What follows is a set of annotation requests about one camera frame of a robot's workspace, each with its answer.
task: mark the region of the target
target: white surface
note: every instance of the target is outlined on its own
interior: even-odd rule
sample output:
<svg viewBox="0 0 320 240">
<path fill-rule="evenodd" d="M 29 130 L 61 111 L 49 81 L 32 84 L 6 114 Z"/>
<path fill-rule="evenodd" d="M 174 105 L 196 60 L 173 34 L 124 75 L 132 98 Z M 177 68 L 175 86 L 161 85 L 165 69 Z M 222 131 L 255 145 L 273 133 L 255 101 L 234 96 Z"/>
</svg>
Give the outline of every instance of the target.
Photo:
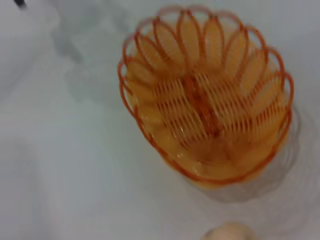
<svg viewBox="0 0 320 240">
<path fill-rule="evenodd" d="M 97 23 L 70 37 L 80 65 L 59 56 L 48 40 L 39 52 L 35 48 L 32 66 L 0 101 L 0 239 L 196 240 L 212 226 L 237 219 L 265 239 L 319 239 L 320 185 L 310 176 L 316 176 L 320 157 L 320 3 L 216 2 L 253 22 L 277 46 L 294 76 L 302 115 L 298 157 L 305 163 L 277 190 L 229 204 L 209 199 L 169 169 L 121 103 L 121 42 L 158 5 L 106 5 Z M 119 15 L 126 13 L 121 28 Z M 11 55 L 0 60 L 7 63 Z M 19 57 L 12 61 L 19 63 Z"/>
<path fill-rule="evenodd" d="M 58 21 L 42 0 L 29 0 L 28 11 L 20 11 L 13 1 L 0 2 L 0 97 L 33 64 Z"/>
</svg>

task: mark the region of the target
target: basket weave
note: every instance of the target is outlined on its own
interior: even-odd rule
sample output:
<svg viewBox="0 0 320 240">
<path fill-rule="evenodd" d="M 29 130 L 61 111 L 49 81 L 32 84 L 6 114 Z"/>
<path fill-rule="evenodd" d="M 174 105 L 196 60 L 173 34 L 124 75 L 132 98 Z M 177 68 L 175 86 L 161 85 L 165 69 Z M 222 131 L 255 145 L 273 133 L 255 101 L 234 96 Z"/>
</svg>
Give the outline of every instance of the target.
<svg viewBox="0 0 320 240">
<path fill-rule="evenodd" d="M 161 9 L 124 42 L 118 76 L 144 137 L 202 187 L 252 179 L 287 139 L 293 79 L 259 31 L 230 12 Z"/>
</svg>

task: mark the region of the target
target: dark object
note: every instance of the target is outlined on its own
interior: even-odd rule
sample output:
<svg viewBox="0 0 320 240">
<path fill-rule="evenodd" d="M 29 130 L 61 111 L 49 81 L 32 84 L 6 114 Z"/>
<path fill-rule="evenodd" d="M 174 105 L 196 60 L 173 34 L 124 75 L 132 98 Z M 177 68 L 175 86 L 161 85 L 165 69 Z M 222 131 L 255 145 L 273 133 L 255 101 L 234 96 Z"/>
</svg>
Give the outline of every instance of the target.
<svg viewBox="0 0 320 240">
<path fill-rule="evenodd" d="M 13 0 L 13 1 L 20 9 L 25 9 L 27 7 L 25 0 Z"/>
</svg>

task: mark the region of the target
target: round object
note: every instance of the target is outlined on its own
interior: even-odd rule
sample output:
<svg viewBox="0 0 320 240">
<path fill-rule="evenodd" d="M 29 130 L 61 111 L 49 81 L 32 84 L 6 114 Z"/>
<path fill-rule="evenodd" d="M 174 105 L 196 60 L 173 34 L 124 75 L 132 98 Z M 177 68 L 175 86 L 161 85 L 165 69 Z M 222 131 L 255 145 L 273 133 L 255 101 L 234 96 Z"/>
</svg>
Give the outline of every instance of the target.
<svg viewBox="0 0 320 240">
<path fill-rule="evenodd" d="M 293 79 L 259 31 L 230 12 L 161 9 L 124 42 L 118 76 L 144 137 L 198 186 L 251 180 L 287 139 Z"/>
<path fill-rule="evenodd" d="M 258 238 L 247 225 L 229 222 L 210 230 L 201 240 L 258 240 Z"/>
</svg>

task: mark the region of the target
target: white table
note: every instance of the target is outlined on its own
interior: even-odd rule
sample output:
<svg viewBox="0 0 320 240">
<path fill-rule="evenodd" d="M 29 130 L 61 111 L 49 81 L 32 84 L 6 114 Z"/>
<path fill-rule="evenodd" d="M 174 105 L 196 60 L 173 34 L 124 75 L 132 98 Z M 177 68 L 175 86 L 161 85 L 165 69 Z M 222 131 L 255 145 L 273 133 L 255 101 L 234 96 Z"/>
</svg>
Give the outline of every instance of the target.
<svg viewBox="0 0 320 240">
<path fill-rule="evenodd" d="M 265 2 L 255 8 L 271 11 Z M 265 14 L 245 15 L 241 6 L 225 3 L 271 33 L 295 79 L 298 163 L 276 190 L 221 203 L 169 169 L 121 102 L 116 65 L 125 33 L 116 34 L 103 18 L 73 39 L 83 63 L 58 55 L 48 40 L 1 99 L 0 235 L 11 238 L 0 238 L 196 240 L 224 221 L 242 220 L 265 239 L 319 239 L 320 25 L 300 22 L 306 11 L 319 23 L 316 2 L 309 1 L 307 10 L 292 2 L 297 17 L 277 14 L 286 8 L 280 4 L 274 16 L 283 21 L 272 28 Z M 298 27 L 303 30 L 296 34 Z"/>
</svg>

